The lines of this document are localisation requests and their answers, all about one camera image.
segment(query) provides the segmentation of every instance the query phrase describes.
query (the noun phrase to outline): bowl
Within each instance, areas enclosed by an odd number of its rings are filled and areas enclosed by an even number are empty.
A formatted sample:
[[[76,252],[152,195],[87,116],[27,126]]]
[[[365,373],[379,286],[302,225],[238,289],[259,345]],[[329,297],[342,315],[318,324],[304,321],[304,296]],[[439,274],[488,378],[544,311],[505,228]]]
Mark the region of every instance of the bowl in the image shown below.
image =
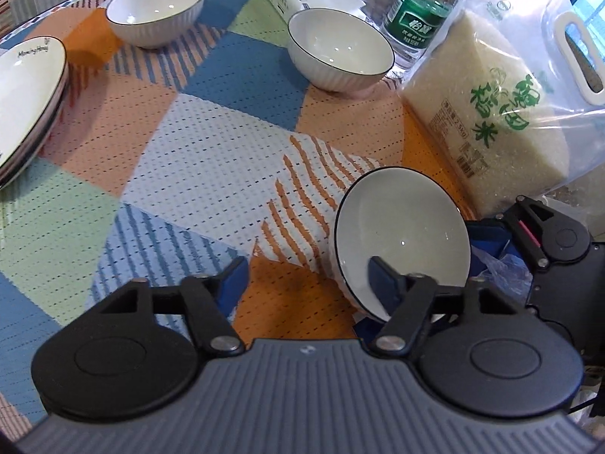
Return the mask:
[[[111,0],[105,14],[117,37],[153,50],[191,27],[203,6],[204,0]]]
[[[67,86],[67,55],[53,37],[36,37],[0,56],[0,173],[12,170],[46,131]]]
[[[340,288],[380,322],[389,315],[370,288],[372,256],[441,285],[464,286],[468,278],[471,247],[460,210],[437,183],[411,169],[385,167],[360,177],[344,195],[331,235]]]
[[[395,63],[386,38],[363,20],[329,8],[309,8],[288,22],[290,59],[313,85],[356,92],[380,81]]]

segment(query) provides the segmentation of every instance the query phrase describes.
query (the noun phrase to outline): transparent plastic bag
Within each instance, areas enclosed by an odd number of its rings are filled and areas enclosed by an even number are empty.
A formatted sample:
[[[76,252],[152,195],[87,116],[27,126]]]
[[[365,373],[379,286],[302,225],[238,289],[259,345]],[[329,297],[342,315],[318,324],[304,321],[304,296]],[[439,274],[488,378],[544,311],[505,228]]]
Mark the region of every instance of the transparent plastic bag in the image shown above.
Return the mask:
[[[605,82],[605,64],[569,0],[460,0],[404,83],[404,101],[480,216],[605,162],[605,90],[588,86],[568,25]]]
[[[525,304],[534,277],[523,260],[514,254],[504,254],[502,259],[497,259],[474,246],[471,246],[471,250],[487,266],[487,269],[479,273],[479,277],[485,278],[509,297]]]

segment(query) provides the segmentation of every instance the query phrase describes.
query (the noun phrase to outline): green chinese characters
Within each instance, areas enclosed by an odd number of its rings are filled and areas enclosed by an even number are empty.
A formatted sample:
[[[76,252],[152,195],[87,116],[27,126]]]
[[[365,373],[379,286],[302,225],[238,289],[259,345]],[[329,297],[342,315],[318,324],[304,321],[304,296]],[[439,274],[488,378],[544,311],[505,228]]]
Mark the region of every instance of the green chinese characters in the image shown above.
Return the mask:
[[[540,93],[534,88],[534,79],[531,75],[525,75],[525,78],[515,85],[512,93],[502,87],[506,79],[506,72],[500,68],[490,70],[492,80],[485,85],[479,84],[471,89],[470,103],[475,106],[475,110],[482,119],[495,116],[497,113],[504,119],[504,122],[513,130],[521,131],[529,126],[529,122],[520,114],[522,109],[534,107],[540,102]],[[490,142],[493,143],[498,134],[497,122],[483,121],[481,125],[475,124],[475,140],[483,141],[489,148]]]

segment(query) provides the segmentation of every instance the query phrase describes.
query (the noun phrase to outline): handle hole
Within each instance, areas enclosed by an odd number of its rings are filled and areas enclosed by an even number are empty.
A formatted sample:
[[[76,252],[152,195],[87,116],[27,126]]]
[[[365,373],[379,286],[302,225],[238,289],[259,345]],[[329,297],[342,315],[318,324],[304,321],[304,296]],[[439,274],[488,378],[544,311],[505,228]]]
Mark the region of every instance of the handle hole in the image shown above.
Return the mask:
[[[570,23],[565,27],[565,39],[574,53],[578,65],[580,65],[580,69],[582,70],[582,74],[584,75],[588,86],[595,93],[601,92],[601,90],[603,90],[603,82],[597,74],[595,62],[589,54],[588,47],[582,40],[582,35],[576,24]]]

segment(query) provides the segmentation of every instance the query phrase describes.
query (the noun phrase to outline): bowl rim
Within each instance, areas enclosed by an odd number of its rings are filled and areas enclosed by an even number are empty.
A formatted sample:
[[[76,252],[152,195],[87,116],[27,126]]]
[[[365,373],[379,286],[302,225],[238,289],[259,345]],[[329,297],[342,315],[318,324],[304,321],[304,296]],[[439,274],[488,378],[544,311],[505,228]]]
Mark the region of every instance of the bowl rim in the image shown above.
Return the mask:
[[[12,51],[15,48],[23,46],[26,43],[28,43],[29,41],[33,41],[34,39],[52,39],[53,41],[56,41],[56,42],[58,42],[61,45],[61,49],[63,50],[63,70],[61,71],[61,75],[59,75],[59,79],[57,80],[57,83],[54,85],[53,92],[51,93],[50,98],[48,99],[48,102],[46,103],[46,105],[40,111],[40,114],[38,115],[37,119],[31,124],[31,128],[29,128],[27,130],[27,133],[22,137],[19,145],[17,145],[17,147],[15,148],[15,150],[6,159],[4,159],[2,162],[0,162],[0,168],[2,168],[13,157],[13,154],[19,149],[20,145],[22,145],[23,142],[25,142],[25,140],[27,139],[27,137],[29,136],[29,134],[35,129],[35,127],[37,126],[37,124],[40,122],[40,120],[42,119],[42,116],[44,116],[44,113],[46,112],[46,110],[48,108],[48,105],[52,102],[53,97],[55,97],[55,95],[57,94],[57,91],[59,89],[59,86],[61,86],[61,82],[62,82],[62,79],[63,79],[66,71],[68,72],[68,70],[69,70],[68,62],[67,62],[67,50],[65,49],[65,45],[63,44],[63,41],[61,39],[58,39],[58,38],[53,37],[53,36],[35,36],[35,37],[31,37],[29,39],[26,39],[23,42],[20,42],[17,45],[14,45],[8,51]],[[7,59],[8,59],[8,51],[6,53],[2,54],[2,56],[6,56]]]
[[[435,181],[434,179],[431,179],[429,176],[427,176],[426,174],[421,173],[420,171],[417,171],[415,169],[409,168],[409,167],[403,167],[403,166],[383,166],[383,167],[377,167],[376,169],[372,169],[371,171],[368,171],[367,173],[363,174],[362,176],[360,176],[359,178],[357,178],[355,180],[355,182],[349,186],[349,188],[347,189],[347,192],[344,194],[343,199],[341,200],[340,204],[338,205],[338,210],[337,210],[337,216],[336,219],[334,221],[334,253],[336,256],[336,261],[337,261],[337,266],[338,266],[338,272],[340,273],[340,276],[343,279],[344,285],[347,286],[347,290],[349,291],[349,294],[355,299],[355,302],[358,303],[359,307],[361,309],[363,309],[365,311],[365,313],[371,317],[374,321],[378,321],[379,323],[386,323],[385,320],[383,320],[382,318],[379,318],[376,314],[374,314],[373,312],[370,311],[370,309],[368,309],[367,307],[365,307],[363,305],[363,303],[361,302],[361,300],[358,299],[357,295],[355,294],[355,292],[353,291],[353,289],[351,288],[351,286],[349,285],[349,282],[347,281],[347,277],[345,277],[344,272],[343,272],[343,267],[340,263],[340,257],[338,255],[338,220],[340,219],[340,215],[341,215],[341,210],[344,206],[344,202],[347,200],[347,197],[349,196],[350,192],[353,191],[353,188],[365,177],[369,176],[370,174],[376,173],[377,171],[383,171],[385,169],[403,169],[404,171],[412,171],[414,173],[420,174],[422,177],[426,177],[427,179],[429,179],[431,182],[433,182],[441,191],[443,191],[445,194],[447,194],[450,198],[450,200],[452,200],[452,203],[454,204],[454,206],[456,208],[458,208],[458,205],[456,204],[456,202],[454,201],[454,198],[451,197],[450,193],[448,193],[443,186],[441,186],[437,181]],[[461,212],[461,218],[462,221],[464,222],[464,217],[462,216],[462,212]],[[471,240],[470,238],[468,238],[468,252],[471,255]]]
[[[115,24],[115,25],[121,25],[121,26],[124,26],[124,27],[136,27],[136,26],[138,26],[138,25],[147,25],[147,24],[156,23],[156,22],[163,22],[164,20],[171,19],[171,18],[173,18],[173,17],[179,16],[179,15],[181,15],[181,14],[183,14],[183,13],[187,12],[188,10],[190,10],[192,7],[194,7],[195,5],[197,5],[197,4],[198,4],[200,1],[202,1],[202,0],[196,0],[196,1],[195,1],[193,4],[189,5],[189,6],[188,6],[187,8],[185,8],[184,10],[181,10],[180,12],[175,13],[175,14],[173,14],[173,15],[170,15],[170,16],[168,16],[168,17],[162,17],[161,19],[156,19],[156,20],[147,20],[146,22],[136,22],[136,23],[132,23],[132,24],[129,24],[129,23],[123,23],[123,22],[116,22],[115,20],[111,20],[111,19],[110,19],[110,15],[109,15],[109,9],[110,9],[111,5],[113,5],[113,3],[114,3],[115,1],[116,1],[116,0],[111,0],[111,1],[109,2],[109,4],[107,5],[107,7],[105,7],[105,18],[106,18],[106,19],[107,19],[109,22],[111,22],[112,24]]]
[[[297,41],[296,39],[294,39],[294,36],[292,35],[292,30],[290,29],[290,24],[292,23],[292,21],[294,20],[294,17],[303,13],[303,12],[308,12],[308,11],[312,11],[312,10],[322,10],[322,11],[328,11],[328,12],[338,12],[340,14],[344,14],[348,17],[351,17],[352,19],[357,19],[360,22],[364,23],[365,25],[367,25],[370,29],[372,29],[374,32],[377,32],[380,37],[382,37],[382,39],[384,40],[385,43],[387,43],[388,47],[391,49],[391,53],[392,53],[392,61],[391,61],[391,65],[383,72],[380,73],[372,73],[372,74],[368,74],[368,73],[359,73],[359,72],[355,72],[355,71],[349,71],[349,70],[345,70],[344,68],[340,68],[338,66],[332,65],[331,63],[326,63],[324,60],[318,58],[317,56],[314,56],[313,54],[309,53],[309,51],[307,51],[304,47],[302,47]],[[290,35],[290,40],[297,45],[297,47],[299,47],[301,50],[303,50],[306,54],[308,54],[309,56],[311,56],[312,58],[315,58],[316,60],[318,60],[319,62],[324,63],[327,66],[330,66],[331,68],[337,69],[338,71],[344,71],[345,73],[350,73],[352,75],[357,75],[358,77],[377,77],[379,75],[385,75],[386,73],[388,73],[388,71],[395,65],[395,51],[393,50],[391,43],[388,41],[388,39],[386,37],[384,37],[380,31],[378,29],[375,29],[373,26],[371,26],[370,24],[368,24],[367,22],[365,22],[364,20],[361,20],[357,17],[355,17],[354,15],[351,15],[349,13],[343,12],[342,10],[336,10],[335,8],[321,8],[321,7],[315,7],[315,8],[303,8],[302,10],[299,10],[298,12],[294,13],[288,20],[288,34]]]

